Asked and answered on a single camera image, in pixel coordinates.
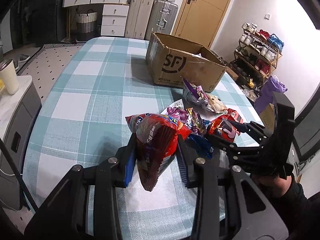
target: human hand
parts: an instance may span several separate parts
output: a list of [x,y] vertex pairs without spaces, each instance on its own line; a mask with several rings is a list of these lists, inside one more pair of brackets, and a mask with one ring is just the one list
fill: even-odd
[[287,179],[281,179],[279,175],[275,176],[257,176],[252,175],[252,181],[261,189],[261,185],[268,188],[272,197],[282,197],[291,185],[291,176]]

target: purple bag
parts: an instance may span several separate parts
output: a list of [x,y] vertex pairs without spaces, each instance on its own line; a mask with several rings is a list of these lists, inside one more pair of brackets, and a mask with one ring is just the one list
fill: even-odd
[[254,109],[258,114],[261,114],[268,104],[273,103],[273,91],[283,94],[287,90],[288,89],[279,81],[277,76],[271,76],[266,83],[263,84],[263,87],[260,90],[261,96],[259,96],[255,101]]

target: door frame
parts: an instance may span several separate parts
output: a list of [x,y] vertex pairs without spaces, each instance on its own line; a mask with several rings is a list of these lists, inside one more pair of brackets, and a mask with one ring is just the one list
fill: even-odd
[[[227,5],[226,5],[226,8],[225,8],[224,11],[223,11],[221,20],[220,20],[220,22],[219,22],[219,24],[218,24],[218,27],[217,27],[217,29],[216,29],[213,37],[212,37],[212,40],[211,40],[209,46],[203,45],[203,46],[205,46],[206,48],[209,48],[209,47],[212,46],[212,43],[213,43],[213,41],[214,41],[214,39],[215,39],[215,37],[216,37],[216,35],[217,35],[217,33],[218,33],[218,30],[220,29],[221,23],[222,23],[225,15],[226,15],[226,12],[227,12],[227,10],[228,10],[228,8],[229,8],[230,2],[231,2],[231,0],[228,0]],[[182,16],[182,14],[183,14],[183,11],[184,11],[184,8],[185,8],[185,6],[186,6],[186,3],[187,3],[187,0],[183,0],[183,1],[182,1],[181,7],[180,7],[180,10],[179,10],[179,13],[178,13],[177,20],[176,20],[176,22],[175,22],[175,24],[174,24],[174,27],[173,27],[173,30],[172,30],[172,35],[173,35],[173,36],[176,36],[177,29],[178,29],[178,26],[179,26],[179,24],[180,24],[181,16]]]

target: red snack bag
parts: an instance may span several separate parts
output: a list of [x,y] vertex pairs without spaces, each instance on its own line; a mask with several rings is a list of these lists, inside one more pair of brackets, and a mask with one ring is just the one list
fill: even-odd
[[125,118],[137,135],[137,166],[141,184],[152,191],[158,177],[174,159],[178,134],[191,133],[182,122],[164,114],[139,114]]
[[240,135],[240,132],[228,120],[243,123],[243,119],[238,112],[229,108],[228,114],[223,114],[212,121],[208,133],[210,135],[220,135],[224,139],[233,142],[236,134]]

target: plaid tablecloth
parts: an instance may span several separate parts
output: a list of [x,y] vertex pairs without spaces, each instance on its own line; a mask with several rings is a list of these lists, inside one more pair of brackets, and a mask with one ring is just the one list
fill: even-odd
[[[182,89],[156,86],[146,67],[148,41],[100,37],[88,41],[58,78],[34,125],[23,179],[38,206],[75,164],[98,165],[127,145],[131,132],[125,117],[161,113],[181,98]],[[212,92],[245,122],[259,116],[225,73]],[[215,115],[202,112],[206,119]],[[255,142],[246,134],[239,146]],[[90,190],[88,232],[93,230]],[[180,239],[191,234],[196,190],[186,189],[176,160],[152,192],[143,189],[137,169],[126,189],[117,189],[124,239]]]

